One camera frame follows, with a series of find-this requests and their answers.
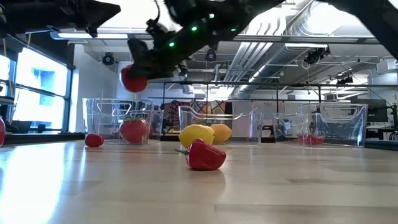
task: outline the transparent container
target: transparent container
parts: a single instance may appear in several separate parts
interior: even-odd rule
[[[260,144],[262,133],[262,116],[259,109],[248,114],[200,114],[190,106],[179,106],[180,130],[191,124],[211,126],[225,124],[232,130],[231,137],[222,143],[215,144]]]
[[[364,147],[367,105],[301,105],[295,114],[274,114],[275,141],[304,147]]]
[[[83,119],[85,133],[101,135],[105,144],[147,144],[150,139],[160,140],[163,111],[154,110],[149,100],[84,98]],[[126,136],[140,135],[139,141],[122,138],[120,127],[125,120],[141,121],[123,128]]]

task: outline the red bell pepper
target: red bell pepper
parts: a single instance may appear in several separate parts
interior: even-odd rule
[[[298,142],[304,146],[315,146],[319,144],[323,144],[324,140],[321,137],[314,136],[312,134],[304,134],[298,136]]]
[[[194,140],[187,151],[178,149],[176,151],[187,156],[187,165],[192,170],[217,170],[226,159],[224,151],[214,148],[202,139]]]

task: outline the black cable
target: black cable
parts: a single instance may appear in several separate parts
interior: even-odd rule
[[[159,3],[157,3],[157,0],[154,0],[154,1],[155,1],[155,4],[156,4],[156,7],[157,7],[157,17],[155,19],[155,23],[157,23],[159,21],[159,19],[160,19],[160,6],[159,6]]]

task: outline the computer monitor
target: computer monitor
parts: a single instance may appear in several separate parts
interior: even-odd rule
[[[352,99],[351,103],[368,105],[368,122],[388,122],[386,100]]]

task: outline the desk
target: desk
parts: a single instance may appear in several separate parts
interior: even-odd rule
[[[398,153],[218,146],[194,172],[177,142],[2,147],[0,223],[396,223]]]
[[[388,140],[384,139],[384,133],[393,133],[394,129],[392,128],[366,128],[366,138],[379,138],[379,140]]]

